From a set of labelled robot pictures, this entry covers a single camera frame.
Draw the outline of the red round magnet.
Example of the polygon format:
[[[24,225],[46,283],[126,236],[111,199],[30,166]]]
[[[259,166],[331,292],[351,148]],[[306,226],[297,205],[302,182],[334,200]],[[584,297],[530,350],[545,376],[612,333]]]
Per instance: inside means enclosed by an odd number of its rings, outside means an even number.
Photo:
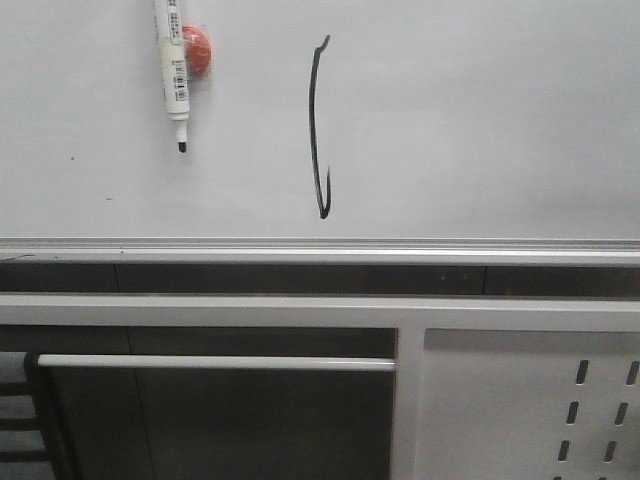
[[[199,27],[182,27],[185,57],[192,76],[205,74],[212,63],[212,47],[208,35]]]

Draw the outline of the white black-tip whiteboard marker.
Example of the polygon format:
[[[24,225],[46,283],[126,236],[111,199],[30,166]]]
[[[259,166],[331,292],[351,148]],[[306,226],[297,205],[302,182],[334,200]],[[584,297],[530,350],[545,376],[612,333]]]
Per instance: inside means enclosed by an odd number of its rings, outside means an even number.
[[[154,0],[153,7],[165,109],[174,125],[178,151],[186,153],[191,108],[179,2]]]

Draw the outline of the white whiteboard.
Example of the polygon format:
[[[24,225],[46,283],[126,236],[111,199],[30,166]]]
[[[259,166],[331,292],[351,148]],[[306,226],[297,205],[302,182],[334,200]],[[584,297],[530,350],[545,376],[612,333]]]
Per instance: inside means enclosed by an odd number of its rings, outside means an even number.
[[[639,262],[635,1],[1,5],[1,258]]]

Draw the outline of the white perforated pegboard panel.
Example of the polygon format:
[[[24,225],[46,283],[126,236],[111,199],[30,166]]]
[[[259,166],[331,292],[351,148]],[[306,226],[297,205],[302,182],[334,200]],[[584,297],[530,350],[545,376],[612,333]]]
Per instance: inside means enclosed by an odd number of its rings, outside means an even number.
[[[635,333],[430,330],[421,479],[635,479]]]

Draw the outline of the grey striped fabric panel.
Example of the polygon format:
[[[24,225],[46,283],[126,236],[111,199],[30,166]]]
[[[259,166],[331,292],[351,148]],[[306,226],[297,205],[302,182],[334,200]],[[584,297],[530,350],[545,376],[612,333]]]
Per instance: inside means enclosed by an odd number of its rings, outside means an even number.
[[[1,478],[54,479],[26,357],[1,353]]]

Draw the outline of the white metal stand frame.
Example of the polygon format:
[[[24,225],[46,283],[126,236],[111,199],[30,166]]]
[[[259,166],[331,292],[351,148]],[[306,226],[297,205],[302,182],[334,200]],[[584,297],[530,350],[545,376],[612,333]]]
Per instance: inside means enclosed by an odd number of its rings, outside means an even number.
[[[428,330],[636,332],[631,300],[4,294],[4,325],[395,328],[399,340],[391,476],[419,478],[422,352]]]

